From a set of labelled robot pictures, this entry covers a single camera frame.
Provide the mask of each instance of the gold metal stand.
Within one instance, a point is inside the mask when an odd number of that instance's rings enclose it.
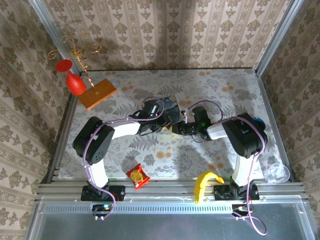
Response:
[[[85,33],[82,34],[80,38],[84,40],[89,36],[89,33]],[[50,60],[52,60],[57,57],[56,53],[65,53],[70,56],[70,58],[68,59],[75,58],[77,60],[92,86],[92,88],[88,89],[83,94],[79,95],[78,99],[87,109],[91,109],[98,103],[102,102],[104,99],[108,98],[110,95],[114,94],[117,90],[107,79],[104,79],[95,86],[92,79],[89,77],[89,73],[87,71],[87,68],[89,66],[88,60],[82,59],[82,56],[98,53],[102,45],[100,43],[95,43],[90,47],[93,51],[84,52],[85,48],[88,46],[90,42],[88,39],[85,40],[85,44],[81,48],[76,47],[75,38],[73,36],[65,35],[61,38],[62,43],[66,43],[68,40],[71,40],[73,44],[73,49],[70,52],[55,49],[50,51],[47,54],[47,57]]]

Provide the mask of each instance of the transparent cup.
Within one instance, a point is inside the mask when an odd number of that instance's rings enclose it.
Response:
[[[290,172],[285,165],[277,162],[268,168],[264,173],[264,178],[270,184],[280,184],[290,179]]]

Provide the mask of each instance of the damask wallpaper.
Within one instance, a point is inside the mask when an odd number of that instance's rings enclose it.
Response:
[[[69,95],[27,0],[0,1],[0,239],[20,240]]]
[[[305,0],[262,76],[293,173],[320,225],[320,1]]]
[[[92,70],[142,70],[252,68],[289,0],[44,2],[62,33],[102,44]]]

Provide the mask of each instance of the floral tablecloth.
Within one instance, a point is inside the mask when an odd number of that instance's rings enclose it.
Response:
[[[282,162],[258,82],[251,69],[93,71],[90,77],[95,83],[107,78],[117,93],[91,110],[78,102],[61,160],[60,178],[86,177],[82,159],[72,148],[72,142],[90,117],[97,116],[103,121],[127,117],[141,109],[143,99],[150,96],[175,96],[180,110],[199,100],[213,100],[222,107],[225,117],[243,112],[259,117],[266,123],[268,143],[254,166],[254,178],[263,178],[271,164]],[[216,106],[211,103],[203,105],[212,121],[220,119]],[[228,138],[198,143],[189,136],[163,130],[146,136],[114,139],[104,158],[104,165],[107,176],[113,178],[126,178],[125,173],[138,163],[150,177],[187,178],[212,171],[229,178],[235,168],[236,156]]]

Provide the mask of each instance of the yellow banana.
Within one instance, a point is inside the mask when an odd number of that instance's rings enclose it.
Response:
[[[225,183],[222,177],[217,176],[213,172],[207,171],[201,173],[196,179],[193,189],[194,199],[197,205],[200,205],[203,202],[207,181],[209,179],[216,179],[219,183]]]

